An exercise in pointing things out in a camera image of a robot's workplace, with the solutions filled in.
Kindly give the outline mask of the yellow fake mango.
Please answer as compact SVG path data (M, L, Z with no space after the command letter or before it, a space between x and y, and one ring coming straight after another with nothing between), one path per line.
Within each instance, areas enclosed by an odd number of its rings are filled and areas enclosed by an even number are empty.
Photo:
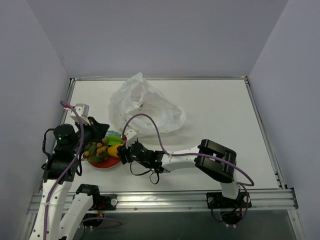
M107 153L108 153L108 155L109 155L110 157L113 157L113 158L119 158L119 156L118 156L118 147L122 147L122 146L123 146L122 143L109 146L109 147L107 148Z

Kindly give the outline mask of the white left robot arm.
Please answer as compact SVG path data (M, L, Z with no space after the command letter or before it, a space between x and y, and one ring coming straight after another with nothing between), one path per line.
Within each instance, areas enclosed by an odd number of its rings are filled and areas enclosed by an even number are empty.
M87 211L98 209L102 203L99 187L82 183L73 196L71 207L63 214L81 155L89 143L102 140L110 127L92 116L87 119L83 124L75 124L77 131L68 123L51 129L56 146L44 167L42 197L31 240L73 239Z

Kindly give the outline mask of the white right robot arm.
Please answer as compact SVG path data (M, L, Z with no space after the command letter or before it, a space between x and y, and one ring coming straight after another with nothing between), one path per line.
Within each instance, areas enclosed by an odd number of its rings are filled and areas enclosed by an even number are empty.
M169 154L163 150L149 150L136 140L129 146L117 147L117 155L124 165L137 162L157 175L198 168L220 183L225 205L232 207L240 201L239 185L233 168L237 153L211 140L203 139L198 146Z

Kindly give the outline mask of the white plastic bag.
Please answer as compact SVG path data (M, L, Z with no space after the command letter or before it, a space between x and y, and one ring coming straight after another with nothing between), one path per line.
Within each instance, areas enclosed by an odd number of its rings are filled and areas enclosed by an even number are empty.
M108 119L115 129L123 131L129 119L139 113L150 116L161 134L179 130L187 118L183 108L169 101L140 72L111 95Z

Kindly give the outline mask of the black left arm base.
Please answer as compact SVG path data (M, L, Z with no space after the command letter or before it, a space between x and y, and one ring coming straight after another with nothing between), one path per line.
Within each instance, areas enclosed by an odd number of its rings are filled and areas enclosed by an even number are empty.
M93 205L83 217L82 223L85 227L97 228L105 217L105 212L117 209L118 199L116 194L100 195L93 198Z

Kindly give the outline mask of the green fake starfruit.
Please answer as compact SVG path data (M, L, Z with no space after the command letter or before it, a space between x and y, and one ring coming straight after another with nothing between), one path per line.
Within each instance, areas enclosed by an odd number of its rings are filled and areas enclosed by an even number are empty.
M103 143L108 146L123 144L123 139L120 136L106 136L103 138Z

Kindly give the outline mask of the fake longan bunch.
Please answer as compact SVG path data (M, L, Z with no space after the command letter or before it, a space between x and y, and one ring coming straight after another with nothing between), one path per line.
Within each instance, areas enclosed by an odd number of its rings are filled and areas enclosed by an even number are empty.
M106 161L109 159L107 149L108 147L101 142L91 142L84 149L81 160L89 163L101 163L102 161Z

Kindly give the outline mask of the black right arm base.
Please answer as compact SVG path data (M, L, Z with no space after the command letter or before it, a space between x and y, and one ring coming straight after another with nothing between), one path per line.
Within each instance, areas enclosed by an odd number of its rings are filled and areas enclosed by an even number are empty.
M207 192L206 202L213 219L227 228L236 228L252 207L250 194L246 190L239 191L236 199L224 197L221 192Z

